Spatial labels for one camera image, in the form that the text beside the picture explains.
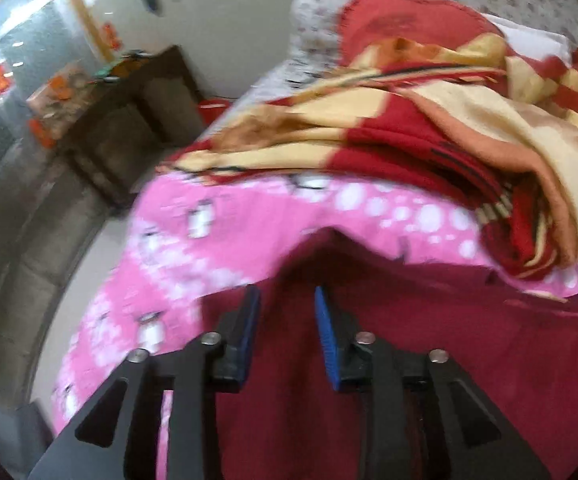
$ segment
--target metal screw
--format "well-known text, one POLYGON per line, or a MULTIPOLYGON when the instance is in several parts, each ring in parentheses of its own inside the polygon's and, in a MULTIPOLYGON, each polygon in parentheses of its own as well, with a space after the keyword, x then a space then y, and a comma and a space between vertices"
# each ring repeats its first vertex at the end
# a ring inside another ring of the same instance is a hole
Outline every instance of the metal screw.
POLYGON ((222 336, 217 332, 207 332, 202 336, 200 341, 203 345, 217 345, 220 341, 222 341, 222 336))
POLYGON ((432 363, 443 364, 449 360, 449 353, 446 350, 436 348, 429 352, 429 359, 431 359, 432 363))
POLYGON ((145 350, 144 348, 136 348, 135 350, 131 350, 127 355, 127 359, 132 363, 141 363, 149 357, 149 351, 145 350))
POLYGON ((372 345, 375 343, 375 334, 373 332, 358 332, 355 335, 355 341, 360 345, 372 345))

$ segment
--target plaid blanket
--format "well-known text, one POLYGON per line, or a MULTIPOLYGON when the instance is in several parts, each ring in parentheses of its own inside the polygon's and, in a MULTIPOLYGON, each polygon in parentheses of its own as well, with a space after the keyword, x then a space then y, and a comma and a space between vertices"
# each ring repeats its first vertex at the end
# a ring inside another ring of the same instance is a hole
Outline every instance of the plaid blanket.
POLYGON ((397 38, 258 105, 171 162, 207 184, 269 171, 412 184, 475 211, 518 278, 578 260, 578 71, 483 34, 457 50, 397 38))

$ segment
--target white wall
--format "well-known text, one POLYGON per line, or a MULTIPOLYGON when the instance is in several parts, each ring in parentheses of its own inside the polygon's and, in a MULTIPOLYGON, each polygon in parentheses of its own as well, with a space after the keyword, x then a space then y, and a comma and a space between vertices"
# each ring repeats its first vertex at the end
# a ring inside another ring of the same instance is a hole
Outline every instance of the white wall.
POLYGON ((292 0, 162 1, 161 18, 140 0, 87 3, 97 22, 115 25, 126 48, 181 45, 208 94, 238 97, 286 57, 292 0))

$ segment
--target red bucket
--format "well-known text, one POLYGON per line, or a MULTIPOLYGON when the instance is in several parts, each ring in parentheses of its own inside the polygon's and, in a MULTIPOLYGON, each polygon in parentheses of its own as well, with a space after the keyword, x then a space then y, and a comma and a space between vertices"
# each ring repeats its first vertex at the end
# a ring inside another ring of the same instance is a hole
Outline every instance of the red bucket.
POLYGON ((213 121, 226 112, 232 105, 228 99, 207 99, 198 105, 198 111, 206 126, 210 126, 213 121))

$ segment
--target floor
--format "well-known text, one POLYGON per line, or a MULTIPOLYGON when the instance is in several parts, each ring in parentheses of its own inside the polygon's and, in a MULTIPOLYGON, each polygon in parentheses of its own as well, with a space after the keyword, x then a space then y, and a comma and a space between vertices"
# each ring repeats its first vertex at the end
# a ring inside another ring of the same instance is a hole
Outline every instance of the floor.
POLYGON ((31 399, 37 399, 45 415, 51 414, 51 392, 62 357, 69 349, 85 309, 117 265, 124 247, 128 218, 110 219, 91 244, 73 275, 45 339, 38 362, 31 399))

